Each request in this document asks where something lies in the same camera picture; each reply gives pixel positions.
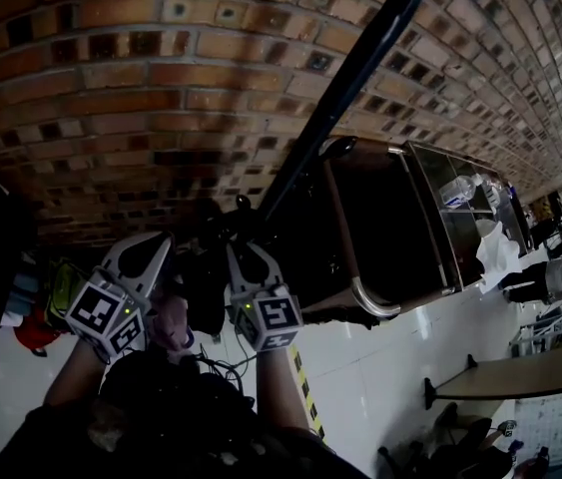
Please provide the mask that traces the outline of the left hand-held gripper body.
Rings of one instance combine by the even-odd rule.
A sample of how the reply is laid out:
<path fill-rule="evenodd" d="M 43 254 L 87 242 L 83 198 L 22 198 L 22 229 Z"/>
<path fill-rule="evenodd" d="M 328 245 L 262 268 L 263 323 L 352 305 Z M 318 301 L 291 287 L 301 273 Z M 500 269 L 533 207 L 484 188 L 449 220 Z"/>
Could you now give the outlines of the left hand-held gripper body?
<path fill-rule="evenodd" d="M 65 321 L 99 357 L 115 358 L 146 334 L 150 297 L 173 244 L 166 232 L 119 240 L 82 283 Z"/>

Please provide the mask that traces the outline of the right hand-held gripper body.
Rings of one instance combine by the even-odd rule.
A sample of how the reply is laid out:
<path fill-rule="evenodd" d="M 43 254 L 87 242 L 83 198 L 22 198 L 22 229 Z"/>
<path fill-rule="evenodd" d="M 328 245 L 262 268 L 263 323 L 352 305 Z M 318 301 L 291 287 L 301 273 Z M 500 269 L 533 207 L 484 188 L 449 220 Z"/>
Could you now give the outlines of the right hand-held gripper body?
<path fill-rule="evenodd" d="M 226 246 L 230 319 L 256 352 L 292 344 L 303 327 L 300 309 L 277 261 L 253 242 Z"/>

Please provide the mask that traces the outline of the person's left hand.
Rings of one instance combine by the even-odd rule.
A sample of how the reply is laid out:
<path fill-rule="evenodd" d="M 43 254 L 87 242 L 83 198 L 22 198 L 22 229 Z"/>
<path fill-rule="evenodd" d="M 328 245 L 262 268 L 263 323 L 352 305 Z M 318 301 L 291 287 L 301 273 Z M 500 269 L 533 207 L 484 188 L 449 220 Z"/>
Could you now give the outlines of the person's left hand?
<path fill-rule="evenodd" d="M 187 351 L 194 342 L 188 325 L 187 301 L 161 289 L 152 297 L 152 309 L 155 311 L 150 323 L 152 339 L 168 351 Z"/>

